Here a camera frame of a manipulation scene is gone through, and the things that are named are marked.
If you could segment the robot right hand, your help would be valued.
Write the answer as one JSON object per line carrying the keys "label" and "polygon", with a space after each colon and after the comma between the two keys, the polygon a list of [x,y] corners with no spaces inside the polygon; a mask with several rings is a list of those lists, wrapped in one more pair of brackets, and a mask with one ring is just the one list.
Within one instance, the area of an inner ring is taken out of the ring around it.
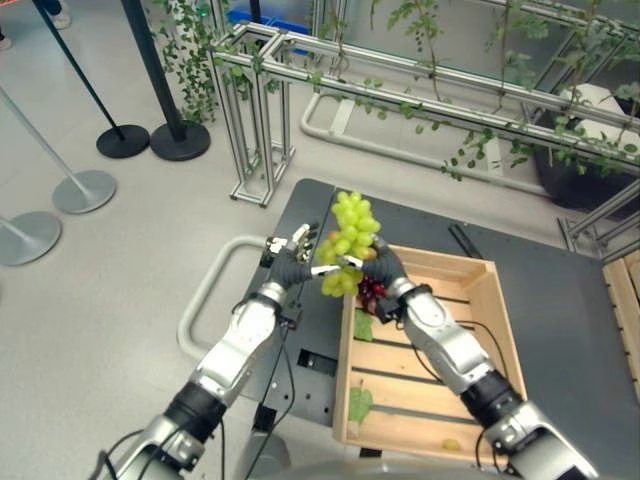
{"label": "robot right hand", "polygon": [[398,281],[409,280],[399,257],[382,237],[374,235],[372,247],[376,252],[376,257],[373,259],[361,260],[352,255],[338,255],[338,262],[343,267],[363,272],[385,288],[391,287]]}

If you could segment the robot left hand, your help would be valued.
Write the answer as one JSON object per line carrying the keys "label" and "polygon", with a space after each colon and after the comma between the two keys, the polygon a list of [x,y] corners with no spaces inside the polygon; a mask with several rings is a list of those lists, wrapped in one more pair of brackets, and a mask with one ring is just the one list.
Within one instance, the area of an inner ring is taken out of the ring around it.
{"label": "robot left hand", "polygon": [[270,236],[262,250],[260,266],[269,270],[268,282],[274,282],[288,290],[312,278],[338,272],[340,265],[313,266],[314,239],[319,223],[303,223],[290,237]]}

